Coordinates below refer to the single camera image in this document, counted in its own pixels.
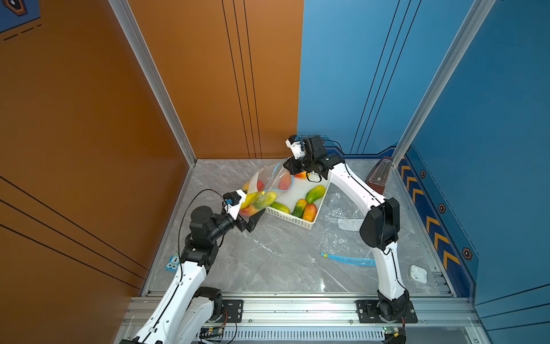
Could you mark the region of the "clear zip-top bag blue zipper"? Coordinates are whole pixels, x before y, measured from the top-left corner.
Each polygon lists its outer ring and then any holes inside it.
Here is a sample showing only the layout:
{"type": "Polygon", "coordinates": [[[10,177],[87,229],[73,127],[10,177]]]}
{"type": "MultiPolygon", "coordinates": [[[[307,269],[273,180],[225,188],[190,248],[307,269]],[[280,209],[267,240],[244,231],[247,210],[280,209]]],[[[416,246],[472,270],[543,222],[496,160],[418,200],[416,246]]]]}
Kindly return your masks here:
{"type": "Polygon", "coordinates": [[[242,190],[246,199],[239,214],[250,217],[271,206],[294,185],[294,176],[284,167],[286,159],[265,166],[245,183],[242,190]]]}

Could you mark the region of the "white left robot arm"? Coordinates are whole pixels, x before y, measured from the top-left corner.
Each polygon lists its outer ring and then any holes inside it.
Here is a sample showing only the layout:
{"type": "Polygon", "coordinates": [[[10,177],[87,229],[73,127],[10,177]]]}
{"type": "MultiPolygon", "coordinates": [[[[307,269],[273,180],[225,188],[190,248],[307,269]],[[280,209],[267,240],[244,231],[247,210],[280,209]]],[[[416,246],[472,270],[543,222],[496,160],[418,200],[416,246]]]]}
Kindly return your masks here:
{"type": "Polygon", "coordinates": [[[201,328],[222,314],[219,289],[203,281],[219,253],[217,240],[233,228],[252,232],[265,210],[244,219],[239,207],[226,206],[220,214],[199,206],[190,214],[190,235],[179,255],[179,267],[153,314],[132,339],[121,343],[192,343],[201,328]]]}

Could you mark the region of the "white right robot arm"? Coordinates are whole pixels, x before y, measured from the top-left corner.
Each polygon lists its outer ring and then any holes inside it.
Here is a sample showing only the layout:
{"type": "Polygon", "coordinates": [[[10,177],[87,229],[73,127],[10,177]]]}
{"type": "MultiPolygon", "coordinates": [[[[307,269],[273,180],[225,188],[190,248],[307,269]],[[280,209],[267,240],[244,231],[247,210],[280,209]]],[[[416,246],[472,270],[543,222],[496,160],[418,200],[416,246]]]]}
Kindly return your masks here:
{"type": "Polygon", "coordinates": [[[413,307],[405,287],[398,262],[398,233],[400,205],[386,199],[352,172],[343,157],[328,153],[320,136],[286,140],[293,156],[284,163],[292,175],[316,173],[335,185],[349,197],[362,212],[364,219],[359,229],[363,242],[371,248],[378,273],[378,309],[381,320],[387,323],[403,322],[413,307]]]}

